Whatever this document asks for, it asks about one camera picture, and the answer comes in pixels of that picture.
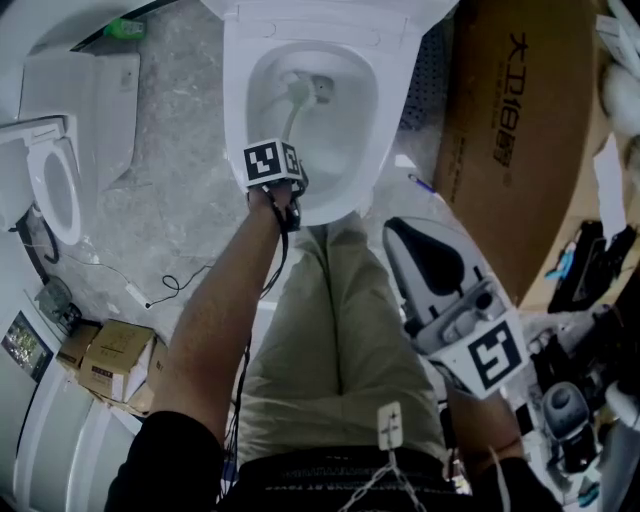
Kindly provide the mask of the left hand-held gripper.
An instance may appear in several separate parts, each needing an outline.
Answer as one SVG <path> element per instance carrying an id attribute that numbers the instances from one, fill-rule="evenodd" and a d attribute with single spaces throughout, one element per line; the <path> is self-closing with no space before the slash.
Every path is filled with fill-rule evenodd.
<path id="1" fill-rule="evenodd" d="M 279 138 L 251 144 L 243 151 L 246 189 L 289 183 L 295 193 L 304 193 L 308 177 L 294 146 Z"/>

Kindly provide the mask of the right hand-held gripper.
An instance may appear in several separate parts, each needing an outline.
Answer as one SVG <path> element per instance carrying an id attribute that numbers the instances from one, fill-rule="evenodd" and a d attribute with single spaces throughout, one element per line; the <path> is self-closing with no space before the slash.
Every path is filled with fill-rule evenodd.
<path id="1" fill-rule="evenodd" d="M 448 384 L 483 400 L 526 366 L 519 314 L 496 280 L 482 280 L 483 258 L 467 235 L 424 218 L 393 218 L 383 245 L 409 323 L 425 326 L 411 344 Z M 467 289 L 439 315 L 441 298 Z"/>

